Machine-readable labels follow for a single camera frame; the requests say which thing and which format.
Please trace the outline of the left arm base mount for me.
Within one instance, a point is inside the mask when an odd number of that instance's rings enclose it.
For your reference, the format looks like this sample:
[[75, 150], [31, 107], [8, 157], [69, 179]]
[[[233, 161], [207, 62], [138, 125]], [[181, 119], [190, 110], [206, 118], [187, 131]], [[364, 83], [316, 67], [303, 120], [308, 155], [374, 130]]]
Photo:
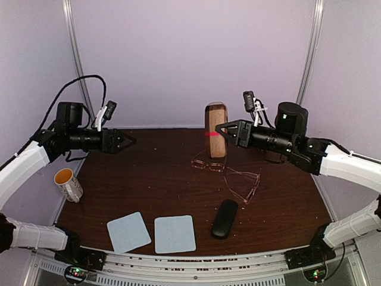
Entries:
[[67, 266], [64, 279], [71, 285], [83, 283], [88, 275], [103, 270], [106, 254], [103, 251], [91, 250], [81, 246], [77, 233], [60, 228], [68, 236], [64, 250], [54, 250], [54, 259]]

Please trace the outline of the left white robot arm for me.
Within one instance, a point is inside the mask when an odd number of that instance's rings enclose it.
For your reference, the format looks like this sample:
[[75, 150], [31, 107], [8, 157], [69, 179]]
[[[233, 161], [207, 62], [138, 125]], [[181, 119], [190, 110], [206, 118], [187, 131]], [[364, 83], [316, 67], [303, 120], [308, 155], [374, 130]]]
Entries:
[[[79, 102], [60, 102], [55, 120], [49, 128], [37, 131], [25, 149], [1, 167], [1, 206], [15, 194], [31, 176], [73, 150], [98, 150], [117, 154], [136, 144], [136, 139], [119, 129], [102, 127], [113, 115], [116, 103], [109, 101], [100, 109], [94, 128], [82, 127], [86, 111]], [[40, 226], [1, 215], [1, 251], [10, 248], [45, 248], [62, 252], [72, 264], [79, 265], [85, 258], [77, 234], [54, 226]]]

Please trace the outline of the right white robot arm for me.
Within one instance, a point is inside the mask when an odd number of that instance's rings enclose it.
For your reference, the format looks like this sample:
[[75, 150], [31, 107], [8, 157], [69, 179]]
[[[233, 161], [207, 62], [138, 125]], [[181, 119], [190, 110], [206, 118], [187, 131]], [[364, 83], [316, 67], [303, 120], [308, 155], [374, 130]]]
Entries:
[[[278, 105], [274, 128], [235, 120], [216, 126], [228, 142], [284, 155], [288, 162], [313, 175], [344, 179], [380, 192], [380, 161], [348, 151], [332, 139], [306, 136], [308, 111], [292, 102]], [[352, 215], [323, 225], [305, 250], [309, 262], [319, 262], [331, 249], [380, 229], [380, 199]]]

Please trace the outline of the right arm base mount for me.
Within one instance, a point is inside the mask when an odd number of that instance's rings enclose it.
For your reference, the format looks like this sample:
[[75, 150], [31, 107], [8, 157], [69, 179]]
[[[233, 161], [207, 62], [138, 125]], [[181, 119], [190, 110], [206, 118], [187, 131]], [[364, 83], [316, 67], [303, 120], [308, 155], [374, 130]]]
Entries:
[[339, 264], [335, 270], [329, 272], [327, 261], [334, 259], [336, 253], [323, 241], [324, 232], [328, 225], [327, 223], [317, 228], [308, 246], [285, 252], [285, 260], [289, 270], [310, 266], [309, 269], [303, 270], [303, 274], [304, 278], [314, 285], [323, 284], [332, 278], [341, 267], [346, 254], [345, 244], [342, 243], [343, 253]]

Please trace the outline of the tan glasses case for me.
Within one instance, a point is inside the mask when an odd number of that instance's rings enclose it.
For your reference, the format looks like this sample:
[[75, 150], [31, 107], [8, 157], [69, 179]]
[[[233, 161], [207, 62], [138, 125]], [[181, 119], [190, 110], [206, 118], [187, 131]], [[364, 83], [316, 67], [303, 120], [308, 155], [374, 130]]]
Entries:
[[209, 158], [227, 156], [227, 141], [216, 126], [227, 123], [227, 107], [223, 102], [211, 102], [205, 107], [205, 148]]

